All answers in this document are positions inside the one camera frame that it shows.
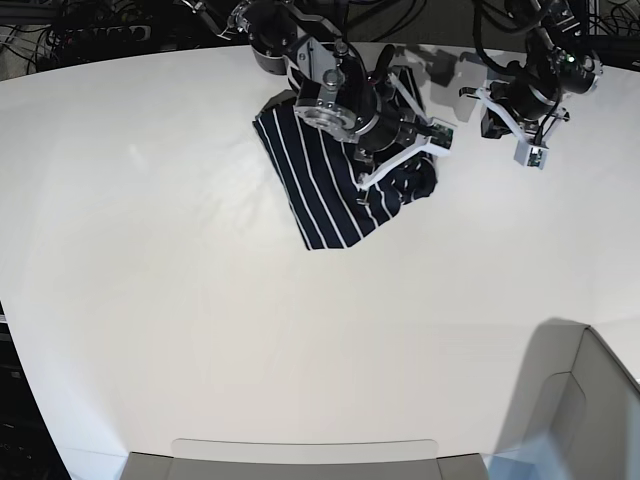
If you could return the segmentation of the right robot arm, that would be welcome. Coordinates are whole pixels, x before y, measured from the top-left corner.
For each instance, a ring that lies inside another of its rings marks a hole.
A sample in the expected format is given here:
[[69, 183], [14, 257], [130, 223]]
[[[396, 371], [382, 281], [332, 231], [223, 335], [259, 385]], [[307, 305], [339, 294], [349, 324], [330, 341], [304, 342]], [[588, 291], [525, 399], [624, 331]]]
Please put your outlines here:
[[341, 143], [354, 144], [363, 161], [394, 144], [409, 148], [433, 133], [420, 104], [393, 70], [387, 45], [368, 70], [360, 52], [329, 19], [292, 1], [241, 1], [228, 18], [248, 37], [256, 61], [296, 85], [294, 114]]

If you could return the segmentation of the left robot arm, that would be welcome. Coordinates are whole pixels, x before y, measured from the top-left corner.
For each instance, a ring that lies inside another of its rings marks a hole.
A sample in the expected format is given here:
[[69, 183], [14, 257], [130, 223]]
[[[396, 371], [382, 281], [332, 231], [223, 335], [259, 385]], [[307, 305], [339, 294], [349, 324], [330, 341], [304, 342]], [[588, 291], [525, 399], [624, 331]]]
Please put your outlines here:
[[[498, 79], [488, 86], [488, 99], [503, 108], [489, 110], [483, 136], [499, 139], [513, 130], [513, 121], [535, 145], [543, 143], [549, 132], [547, 123], [555, 123], [567, 94], [583, 95], [593, 91], [602, 75], [598, 54], [581, 43], [580, 22], [567, 1], [506, 1], [499, 10], [487, 1], [474, 1], [473, 41], [477, 55]], [[483, 25], [521, 36], [525, 41], [526, 61], [506, 65], [490, 57], [483, 44]]]

